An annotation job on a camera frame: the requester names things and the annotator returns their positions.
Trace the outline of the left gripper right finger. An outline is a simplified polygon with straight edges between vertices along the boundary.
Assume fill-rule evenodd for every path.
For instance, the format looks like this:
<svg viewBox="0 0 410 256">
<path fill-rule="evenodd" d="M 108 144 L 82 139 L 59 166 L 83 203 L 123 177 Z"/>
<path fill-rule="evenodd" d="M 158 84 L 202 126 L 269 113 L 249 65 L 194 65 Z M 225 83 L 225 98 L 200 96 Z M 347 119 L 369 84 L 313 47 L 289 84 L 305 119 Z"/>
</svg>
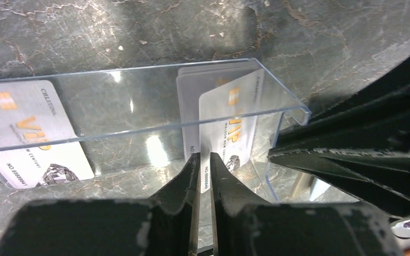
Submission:
<svg viewBox="0 0 410 256">
<path fill-rule="evenodd" d="M 214 255 L 402 255 L 388 218 L 366 203 L 273 204 L 210 155 Z"/>
</svg>

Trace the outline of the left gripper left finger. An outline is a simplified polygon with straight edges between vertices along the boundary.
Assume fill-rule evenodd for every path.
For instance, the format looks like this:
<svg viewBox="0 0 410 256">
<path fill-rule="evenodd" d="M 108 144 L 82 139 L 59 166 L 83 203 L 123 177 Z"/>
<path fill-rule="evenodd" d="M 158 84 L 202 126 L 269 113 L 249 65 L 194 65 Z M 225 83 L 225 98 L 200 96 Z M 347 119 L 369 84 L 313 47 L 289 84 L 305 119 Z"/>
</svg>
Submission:
<svg viewBox="0 0 410 256">
<path fill-rule="evenodd" d="M 24 205 L 0 255 L 197 255 L 200 154 L 149 198 L 43 199 Z"/>
</svg>

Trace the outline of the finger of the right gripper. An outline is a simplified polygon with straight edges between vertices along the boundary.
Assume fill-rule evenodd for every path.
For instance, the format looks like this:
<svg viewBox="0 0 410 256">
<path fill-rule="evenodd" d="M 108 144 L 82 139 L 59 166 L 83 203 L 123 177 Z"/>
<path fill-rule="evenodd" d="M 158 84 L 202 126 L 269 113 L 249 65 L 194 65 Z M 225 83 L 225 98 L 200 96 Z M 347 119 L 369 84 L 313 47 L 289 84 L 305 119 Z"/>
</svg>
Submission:
<svg viewBox="0 0 410 256">
<path fill-rule="evenodd" d="M 409 216 L 410 57 L 307 126 L 283 131 L 268 159 Z"/>
</svg>

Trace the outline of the clear plastic card sleeve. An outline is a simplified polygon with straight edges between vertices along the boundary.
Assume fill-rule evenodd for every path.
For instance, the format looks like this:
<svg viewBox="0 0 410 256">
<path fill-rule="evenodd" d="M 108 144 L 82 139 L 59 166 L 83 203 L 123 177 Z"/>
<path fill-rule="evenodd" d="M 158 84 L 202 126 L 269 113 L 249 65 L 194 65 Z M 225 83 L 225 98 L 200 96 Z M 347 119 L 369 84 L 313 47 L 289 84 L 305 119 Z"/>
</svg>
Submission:
<svg viewBox="0 0 410 256">
<path fill-rule="evenodd" d="M 233 171 L 267 194 L 267 153 L 288 119 L 305 125 L 311 112 L 256 59 L 88 71 L 0 79 L 0 83 L 50 81 L 93 170 L 94 177 L 15 189 L 0 174 L 0 203 L 45 198 L 147 197 L 176 176 L 184 156 L 176 78 L 183 67 L 250 62 L 265 71 L 249 161 Z"/>
</svg>

